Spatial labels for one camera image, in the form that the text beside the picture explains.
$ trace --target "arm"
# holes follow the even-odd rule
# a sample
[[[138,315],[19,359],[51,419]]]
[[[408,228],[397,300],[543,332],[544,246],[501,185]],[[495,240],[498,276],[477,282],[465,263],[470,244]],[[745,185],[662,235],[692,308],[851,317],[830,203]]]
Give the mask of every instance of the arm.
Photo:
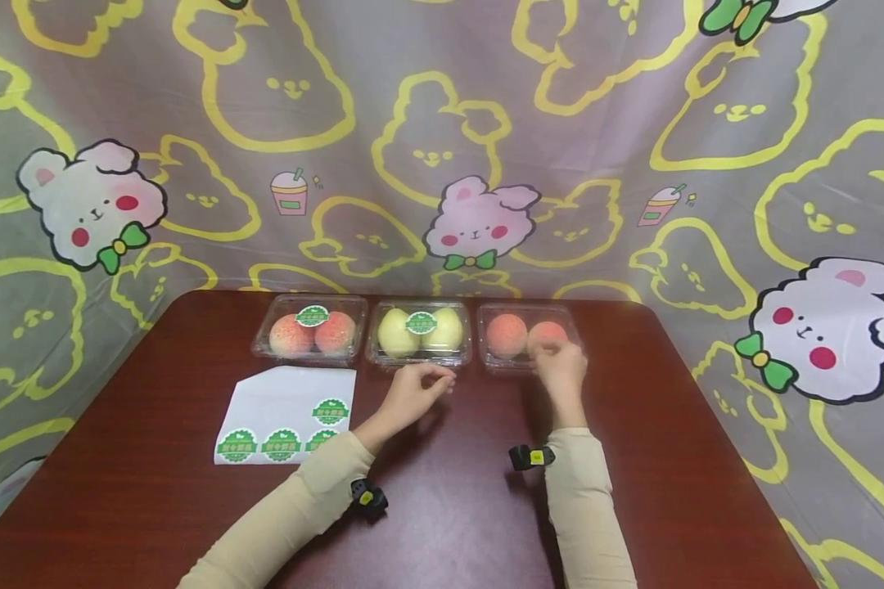
[[[200,558],[180,589],[266,587],[279,569],[350,507],[350,484],[373,454],[348,432],[326,441],[285,483],[255,504]]]
[[[571,343],[531,346],[553,404],[547,503],[568,589],[634,589],[635,572],[611,498],[601,443],[586,427],[581,401],[586,359]]]
[[[381,407],[353,433],[326,441],[248,512],[181,578],[178,589],[260,589],[314,536],[350,507],[350,484],[367,476],[384,442],[452,392],[455,374],[441,366],[401,368]],[[435,383],[422,386],[423,379]]]
[[[555,429],[547,503],[570,589],[634,589],[635,572],[613,510],[601,443],[589,429]]]

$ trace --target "drink cup illustration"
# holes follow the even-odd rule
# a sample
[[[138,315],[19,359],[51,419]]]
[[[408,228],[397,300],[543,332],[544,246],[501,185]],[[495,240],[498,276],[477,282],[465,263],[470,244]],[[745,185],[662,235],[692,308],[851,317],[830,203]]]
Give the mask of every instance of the drink cup illustration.
[[[304,215],[307,212],[308,182],[301,177],[303,169],[282,172],[271,181],[271,196],[279,215]]]
[[[668,211],[674,208],[680,200],[680,192],[688,185],[683,184],[678,187],[667,187],[658,191],[651,199],[648,199],[645,210],[642,211],[642,217],[638,220],[639,227],[649,225],[657,225],[663,221]]]

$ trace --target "yellow outline drawing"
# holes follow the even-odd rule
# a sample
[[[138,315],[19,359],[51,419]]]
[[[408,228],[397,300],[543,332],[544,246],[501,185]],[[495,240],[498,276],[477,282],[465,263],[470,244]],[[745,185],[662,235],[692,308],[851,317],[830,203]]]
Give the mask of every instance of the yellow outline drawing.
[[[264,154],[311,151],[312,149],[318,149],[338,142],[350,135],[350,132],[354,131],[357,124],[357,119],[354,115],[354,95],[350,93],[350,88],[345,85],[341,77],[335,73],[328,58],[318,49],[318,45],[314,42],[311,27],[308,26],[307,20],[301,15],[298,0],[286,0],[288,11],[291,13],[291,20],[295,26],[298,26],[301,32],[301,42],[303,42],[308,52],[311,53],[314,61],[318,63],[324,79],[330,82],[341,95],[341,108],[344,111],[343,118],[334,126],[331,126],[330,129],[318,133],[318,135],[267,142],[242,135],[236,129],[233,129],[232,125],[223,116],[223,112],[219,108],[219,67],[232,65],[241,60],[246,54],[248,44],[238,32],[233,32],[236,42],[228,49],[214,51],[206,43],[190,34],[189,27],[193,26],[196,21],[196,14],[200,11],[210,11],[231,16],[236,19],[236,29],[242,29],[244,26],[268,26],[268,22],[255,13],[255,7],[252,4],[255,3],[252,2],[245,10],[232,11],[230,8],[223,6],[221,2],[180,0],[180,4],[177,5],[177,11],[174,13],[174,37],[183,47],[199,56],[202,62],[204,62],[204,83],[202,83],[201,99],[202,105],[204,105],[206,110],[206,116],[210,119],[210,122],[213,123],[221,135],[226,137],[226,141],[242,149],[261,151]]]
[[[684,30],[680,32],[678,37],[672,39],[664,53],[661,53],[659,56],[648,58],[648,60],[636,60],[621,72],[606,76],[602,81],[602,84],[599,84],[595,89],[586,92],[572,105],[560,105],[554,103],[554,101],[550,101],[548,94],[550,88],[553,86],[553,76],[555,76],[559,70],[569,70],[575,66],[575,64],[570,61],[570,58],[564,55],[560,45],[562,37],[566,36],[566,34],[571,32],[576,26],[579,18],[580,3],[579,0],[562,0],[564,14],[566,15],[566,23],[560,32],[557,33],[556,42],[554,43],[553,49],[550,50],[530,41],[530,38],[528,37],[528,31],[530,30],[530,9],[537,4],[537,2],[545,1],[549,0],[521,0],[521,2],[519,2],[517,13],[515,14],[514,25],[511,27],[511,43],[514,44],[514,48],[523,55],[546,66],[543,68],[543,72],[540,75],[540,81],[537,83],[537,88],[534,92],[534,104],[543,112],[560,115],[562,117],[572,117],[577,115],[578,113],[583,112],[586,106],[595,103],[597,100],[603,99],[606,94],[616,87],[616,85],[628,82],[639,74],[660,70],[672,61],[675,61],[680,53],[684,51],[684,48],[688,47],[688,45],[697,38],[697,22],[701,19],[704,13],[703,0],[683,0]]]
[[[167,169],[165,169],[165,167],[183,166],[183,162],[181,162],[180,160],[175,160],[173,156],[170,155],[171,148],[173,148],[175,144],[180,144],[189,148],[190,150],[193,150],[193,153],[195,153],[196,156],[199,157],[200,162],[209,169],[210,175],[212,175],[213,178],[219,180],[220,184],[223,184],[226,187],[226,190],[229,191],[231,196],[242,200],[242,202],[246,206],[246,212],[249,214],[249,222],[236,231],[202,231],[200,229],[193,229],[191,227],[183,227],[183,225],[178,225],[170,221],[168,203],[168,218],[165,218],[164,221],[160,223],[161,226],[169,229],[170,231],[176,231],[177,233],[182,233],[189,236],[202,237],[204,238],[204,240],[209,241],[239,241],[245,240],[245,238],[254,235],[255,232],[259,230],[260,226],[262,226],[262,218],[259,216],[259,209],[258,206],[255,204],[255,200],[252,199],[245,192],[240,191],[235,182],[233,182],[229,178],[226,178],[226,176],[223,175],[223,171],[219,169],[219,164],[217,164],[216,161],[212,159],[206,148],[203,147],[200,143],[196,143],[192,139],[177,137],[176,135],[164,135],[160,139],[159,154],[142,154],[142,160],[155,161],[160,167],[160,172],[156,175],[155,178],[151,178],[151,181],[157,182],[157,184],[163,186],[164,189],[167,190],[167,187],[164,186],[164,184],[170,180],[170,173],[167,171]]]
[[[618,290],[624,296],[628,297],[629,300],[632,300],[633,303],[642,303],[642,297],[638,296],[638,291],[633,289],[631,285],[627,285],[625,283],[621,283],[621,281],[614,280],[580,280],[575,281],[575,283],[561,286],[560,290],[553,293],[554,299],[562,299],[567,292],[570,292],[574,289],[583,289],[585,286],[604,286],[607,289]]]
[[[860,464],[845,448],[841,447],[838,441],[828,432],[825,423],[825,403],[812,399],[809,401],[809,423],[822,445],[828,448],[828,451],[845,466],[845,469],[851,473],[855,481],[863,486],[865,491],[871,496],[872,500],[881,503],[884,508],[884,483],[875,476],[868,467]]]
[[[145,260],[153,250],[168,250],[167,256],[162,260],[157,260],[155,262],[147,263]],[[134,321],[138,322],[138,326],[144,330],[151,329],[153,327],[152,321],[147,321],[144,317],[144,312],[138,309],[138,306],[134,304],[131,299],[128,299],[124,295],[122,295],[118,291],[118,287],[121,282],[121,277],[127,272],[131,272],[132,277],[137,278],[138,273],[144,267],[151,268],[160,268],[161,266],[165,266],[172,262],[183,262],[185,264],[189,264],[190,266],[195,266],[206,274],[206,284],[203,286],[198,286],[196,289],[192,290],[210,290],[213,289],[214,286],[219,283],[219,277],[217,277],[216,272],[213,271],[213,268],[205,265],[203,262],[196,261],[193,259],[189,259],[187,256],[181,254],[181,248],[179,245],[174,243],[150,243],[147,247],[145,247],[140,254],[138,254],[137,258],[134,259],[132,264],[122,264],[118,273],[115,274],[111,279],[111,287],[109,289],[109,294],[111,299],[114,300],[115,303],[122,306],[131,313],[131,317],[134,317]]]
[[[124,2],[108,2],[105,14],[95,17],[95,29],[86,33],[86,39],[80,44],[64,43],[46,37],[35,21],[30,10],[34,0],[12,0],[10,6],[16,13],[16,21],[20,31],[33,45],[49,51],[56,51],[75,57],[95,57],[108,43],[109,32],[118,29],[125,20],[136,19],[144,10],[144,0],[124,0]]]
[[[13,274],[22,272],[41,272],[53,274],[56,277],[69,279],[72,291],[75,292],[75,302],[72,305],[72,324],[69,330],[69,339],[72,342],[71,366],[69,371],[62,376],[57,383],[47,389],[38,384],[39,377],[43,374],[45,364],[35,368],[25,379],[16,382],[16,371],[8,366],[0,366],[0,380],[6,382],[13,390],[0,401],[0,410],[7,406],[13,399],[20,395],[32,398],[34,401],[49,397],[52,393],[61,389],[62,385],[69,382],[75,372],[82,366],[84,340],[82,337],[82,309],[86,303],[86,286],[82,281],[82,275],[77,269],[61,264],[56,260],[36,259],[35,257],[10,257],[0,260],[0,278],[12,277]]]
[[[519,299],[521,297],[521,290],[517,289],[516,286],[511,286],[508,281],[511,280],[511,274],[506,273],[505,271],[499,271],[499,269],[486,269],[483,272],[475,272],[473,274],[469,274],[467,272],[462,272],[456,269],[456,271],[446,271],[444,269],[441,272],[436,272],[432,274],[432,296],[437,297],[444,294],[444,285],[442,284],[442,279],[444,277],[458,277],[457,284],[465,284],[468,281],[477,281],[480,285],[485,286],[500,286],[502,289],[511,293],[511,298]]]
[[[822,540],[819,544],[809,544],[802,534],[798,532],[796,526],[788,519],[779,517],[779,525],[782,525],[786,533],[789,534],[789,538],[805,552],[805,555],[812,560],[815,568],[819,570],[819,575],[822,576],[820,587],[824,589],[839,589],[840,587],[838,581],[835,581],[835,578],[832,576],[832,572],[825,565],[833,560],[849,560],[849,562],[857,564],[860,568],[869,571],[884,582],[884,565],[878,563],[877,560],[871,558],[868,554],[859,551],[858,548],[832,538]]]
[[[259,274],[262,272],[269,271],[269,269],[283,269],[283,271],[287,272],[295,272],[298,274],[303,274],[305,277],[313,278],[314,280],[319,281],[325,286],[330,286],[331,289],[337,294],[347,294],[348,290],[344,289],[343,286],[338,285],[335,281],[331,280],[328,277],[324,277],[322,274],[318,274],[317,272],[310,271],[310,269],[299,268],[297,266],[289,266],[287,264],[268,264],[261,263],[256,264],[249,268],[249,279],[251,280],[251,286],[243,286],[239,290],[244,290],[247,292],[271,292],[270,289],[266,289],[266,287],[262,286],[262,279],[259,277]]]
[[[442,87],[442,92],[444,92],[446,98],[448,98],[448,103],[441,106],[436,112],[458,115],[464,119],[462,121],[462,135],[465,136],[469,142],[481,145],[485,148],[485,154],[487,155],[488,162],[490,162],[491,170],[486,176],[484,176],[484,178],[486,179],[488,186],[491,186],[492,190],[498,187],[500,181],[502,181],[502,161],[500,161],[500,157],[498,157],[497,144],[499,141],[502,141],[503,138],[511,134],[511,119],[507,116],[504,107],[496,103],[496,101],[459,100],[458,92],[455,91],[455,85],[453,84],[452,79],[442,72],[423,72],[421,74],[407,75],[403,82],[399,83],[399,94],[396,104],[393,105],[393,119],[386,124],[384,130],[382,130],[382,135],[376,138],[372,146],[370,146],[370,155],[373,158],[373,168],[376,170],[376,173],[380,175],[380,178],[384,179],[386,184],[392,186],[397,192],[415,200],[421,205],[436,207],[440,203],[440,200],[442,200],[440,196],[423,194],[422,192],[406,186],[403,181],[387,171],[386,161],[384,159],[384,149],[393,143],[400,126],[403,126],[403,124],[406,123],[406,107],[410,105],[410,101],[412,100],[413,89],[419,84],[426,84],[429,82],[435,82],[435,84],[440,85]],[[473,110],[490,112],[491,116],[497,120],[498,128],[485,135],[473,131],[471,129],[471,122],[469,122],[467,116],[467,113]]]
[[[409,242],[413,249],[416,250],[416,255],[399,257],[392,262],[387,262],[386,264],[378,268],[374,268],[371,272],[351,272],[350,268],[348,268],[348,264],[350,264],[351,262],[356,262],[357,259],[355,257],[350,257],[349,255],[341,255],[341,252],[344,249],[344,244],[340,243],[339,241],[332,240],[331,237],[326,237],[324,227],[322,225],[322,221],[326,212],[334,209],[335,206],[339,205],[359,206],[360,209],[366,209],[385,218],[386,221],[391,223],[393,227],[396,228],[397,231],[399,231],[400,235],[403,235],[405,240]],[[314,229],[313,240],[301,241],[298,244],[298,249],[301,250],[301,253],[304,254],[307,259],[311,259],[316,262],[337,262],[337,267],[341,268],[341,272],[345,275],[345,277],[376,278],[382,273],[389,271],[389,269],[391,268],[403,266],[404,264],[409,264],[411,262],[421,262],[426,257],[426,247],[425,244],[422,243],[422,240],[419,240],[417,236],[413,235],[413,232],[406,228],[405,225],[400,223],[396,217],[393,217],[388,212],[386,212],[386,209],[384,209],[384,207],[381,207],[380,205],[376,205],[374,203],[370,203],[369,200],[362,200],[354,198],[353,196],[332,196],[331,198],[324,200],[323,203],[321,203],[316,209],[314,209],[313,215],[311,216],[311,226]],[[312,248],[316,248],[322,244],[328,245],[333,248],[334,255],[319,257],[311,253]]]
[[[756,209],[753,211],[753,218],[756,223],[757,241],[759,241],[760,247],[763,248],[765,253],[779,265],[789,268],[792,271],[801,271],[802,268],[809,265],[809,262],[796,260],[794,257],[783,253],[783,251],[776,246],[770,236],[769,216],[767,216],[766,207],[769,206],[769,203],[772,202],[772,199],[776,197],[776,194],[781,191],[784,186],[802,181],[807,175],[817,171],[817,169],[827,168],[831,165],[835,155],[838,155],[841,151],[849,150],[856,139],[865,133],[884,133],[884,119],[864,119],[859,120],[856,124],[852,124],[850,128],[845,131],[845,135],[839,137],[831,145],[828,145],[828,147],[825,148],[825,151],[822,151],[822,154],[817,157],[817,159],[803,163],[793,172],[778,175],[769,186],[766,187],[766,192],[763,193],[763,196],[757,200]],[[875,171],[868,173],[868,175],[871,176],[871,178],[876,178],[877,180],[884,182],[884,169],[875,169]]]
[[[4,60],[0,57],[0,72],[10,76],[10,81],[6,91],[0,97],[0,110],[18,110],[20,114],[45,131],[56,142],[55,148],[67,155],[75,155],[75,143],[72,137],[59,126],[55,120],[50,119],[43,113],[35,109],[35,107],[26,101],[26,94],[33,87],[33,80],[26,72],[15,64]],[[15,213],[16,211],[27,210],[30,205],[26,200],[26,196],[16,191],[14,183],[14,196],[8,196],[0,199],[0,214]]]
[[[23,442],[28,442],[33,438],[39,438],[40,435],[63,434],[68,432],[75,425],[75,420],[71,417],[58,417],[56,420],[48,420],[20,429],[19,432],[7,435],[6,438],[0,439],[0,454],[10,450],[10,448],[19,446]]]
[[[618,237],[618,232],[622,228],[622,215],[620,215],[620,207],[618,207],[618,197],[620,197],[620,191],[622,188],[622,182],[615,179],[605,179],[605,178],[597,178],[595,180],[587,180],[580,184],[579,186],[573,188],[573,191],[570,194],[567,194],[565,198],[556,199],[545,197],[542,199],[544,203],[550,203],[553,207],[547,211],[544,215],[540,217],[534,217],[534,221],[537,223],[545,223],[549,221],[550,218],[553,218],[554,211],[558,209],[579,209],[580,206],[576,203],[576,200],[580,197],[580,194],[583,194],[587,188],[591,187],[608,187],[609,188],[609,200],[606,203],[606,210],[609,211],[609,222],[613,224],[613,230],[609,232],[609,237],[606,238],[605,242],[602,245],[593,248],[589,252],[586,252],[583,255],[575,257],[574,259],[567,260],[538,260],[533,259],[527,254],[523,254],[521,252],[521,247],[523,247],[523,243],[518,245],[514,250],[511,250],[509,254],[513,259],[518,262],[523,262],[525,264],[529,264],[530,266],[536,266],[539,268],[570,268],[573,266],[578,266],[583,264],[583,262],[587,262],[593,257],[601,255],[613,246],[613,243],[616,242],[616,237]]]
[[[665,250],[661,249],[661,244],[665,242],[665,238],[671,234],[672,231],[676,229],[680,229],[683,227],[694,228],[698,231],[701,231],[704,234],[704,237],[707,237],[707,240],[710,242],[710,248],[714,250],[714,256],[717,258],[717,262],[719,262],[721,269],[723,269],[726,277],[740,290],[740,294],[742,296],[742,300],[744,303],[738,306],[738,308],[734,309],[723,309],[719,305],[716,304],[703,304],[703,303],[672,303],[671,300],[666,299],[661,292],[659,291],[659,286],[661,284],[668,284],[668,281],[665,279],[664,275],[661,274],[660,268],[668,267],[668,254]],[[646,264],[640,264],[638,261],[639,256],[645,254],[654,254],[658,256],[659,264],[657,267],[648,266]],[[647,248],[637,250],[632,256],[629,256],[629,267],[630,268],[639,268],[644,269],[645,272],[652,274],[652,292],[655,293],[655,296],[658,297],[662,303],[669,304],[673,306],[673,308],[677,309],[699,309],[705,312],[710,312],[713,315],[719,315],[722,318],[725,318],[727,321],[738,320],[740,317],[745,317],[750,315],[751,310],[756,306],[756,291],[753,290],[753,287],[750,286],[750,283],[741,277],[740,272],[733,266],[733,262],[729,258],[727,254],[727,250],[724,248],[724,244],[720,241],[720,238],[714,232],[714,229],[710,227],[709,224],[701,221],[696,217],[686,217],[686,218],[676,218],[674,221],[666,223],[661,229],[658,230],[658,234],[655,235],[655,240],[652,242],[652,245],[649,245]]]
[[[710,344],[710,349],[708,349],[707,354],[704,355],[704,359],[691,370],[691,377],[694,378],[695,383],[704,375],[704,372],[707,372],[707,368],[713,363],[718,352],[726,352],[733,360],[734,373],[731,376],[736,382],[744,386],[747,391],[750,391],[750,395],[746,397],[746,409],[750,411],[753,421],[756,421],[760,427],[765,429],[766,438],[769,440],[770,445],[772,445],[773,452],[776,453],[776,459],[773,465],[768,469],[762,469],[762,467],[754,465],[751,461],[742,456],[740,458],[744,461],[746,468],[755,478],[758,478],[764,483],[780,484],[785,481],[787,476],[789,476],[789,458],[786,456],[785,451],[783,451],[783,446],[778,438],[778,434],[785,432],[787,428],[786,412],[785,409],[783,409],[783,404],[779,402],[778,395],[766,390],[766,388],[762,384],[757,383],[756,380],[751,380],[746,377],[746,372],[744,371],[744,367],[742,367],[740,356],[736,353],[735,349],[733,349],[733,346],[720,340]],[[753,395],[757,392],[766,397],[776,414],[775,416],[766,417],[757,411],[756,404],[753,403]]]
[[[802,45],[804,58],[796,68],[798,86],[792,101],[792,106],[796,110],[796,117],[785,133],[783,133],[783,137],[779,139],[779,143],[753,151],[751,154],[735,155],[733,157],[695,157],[695,159],[691,160],[676,161],[665,158],[665,142],[671,136],[671,132],[678,126],[678,123],[685,114],[691,110],[691,105],[694,105],[695,101],[707,97],[708,94],[720,86],[727,76],[728,65],[734,61],[746,60],[747,58],[757,58],[759,60],[760,52],[755,46],[745,45],[738,47],[733,41],[725,41],[710,49],[707,55],[704,55],[691,68],[690,74],[684,80],[684,89],[688,92],[688,99],[684,102],[684,106],[680,108],[678,114],[667,124],[665,131],[658,137],[658,141],[655,142],[655,146],[652,148],[652,157],[648,165],[652,169],[658,169],[659,172],[678,172],[685,169],[740,169],[758,166],[782,154],[802,130],[802,126],[809,116],[809,94],[812,93],[812,69],[814,68],[815,61],[819,58],[822,39],[825,38],[825,33],[828,29],[828,21],[822,14],[802,17],[798,21],[809,27],[809,35]],[[727,65],[720,69],[720,74],[713,81],[705,86],[701,86],[701,80],[698,78],[699,74],[721,54],[731,54],[733,57],[731,57]]]

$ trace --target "clear plastic container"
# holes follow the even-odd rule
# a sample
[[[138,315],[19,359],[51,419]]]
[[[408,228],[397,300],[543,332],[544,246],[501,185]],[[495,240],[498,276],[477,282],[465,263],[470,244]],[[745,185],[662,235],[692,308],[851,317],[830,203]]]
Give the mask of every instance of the clear plastic container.
[[[570,309],[561,304],[484,303],[478,308],[481,361],[492,372],[529,372],[530,337],[566,339],[583,346]]]
[[[458,300],[381,300],[370,322],[367,359],[389,370],[415,362],[466,364],[471,321],[465,305]]]
[[[268,306],[252,353],[286,364],[350,366],[366,320],[361,297],[282,294]]]

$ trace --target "green bow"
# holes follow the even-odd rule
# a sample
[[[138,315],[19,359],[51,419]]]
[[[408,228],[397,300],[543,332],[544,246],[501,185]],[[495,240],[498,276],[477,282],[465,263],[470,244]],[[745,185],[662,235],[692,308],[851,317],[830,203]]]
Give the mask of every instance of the green bow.
[[[487,252],[478,257],[449,254],[444,256],[444,265],[442,268],[459,269],[462,266],[477,266],[481,269],[491,269],[495,267],[497,259],[498,250],[487,250]]]
[[[763,29],[775,7],[775,0],[717,0],[701,18],[701,31],[705,35],[719,35],[732,30],[734,42],[742,47]]]
[[[753,332],[744,339],[739,339],[733,347],[738,354],[750,360],[753,366],[760,368],[763,382],[777,393],[784,393],[797,377],[796,368],[773,360],[769,352],[763,349],[763,334],[760,332]]]
[[[101,248],[98,253],[98,261],[112,277],[118,273],[121,266],[121,256],[127,253],[127,250],[136,250],[147,245],[151,240],[151,236],[144,231],[144,226],[137,221],[132,221],[121,229],[121,235],[117,240],[111,242],[106,248]]]

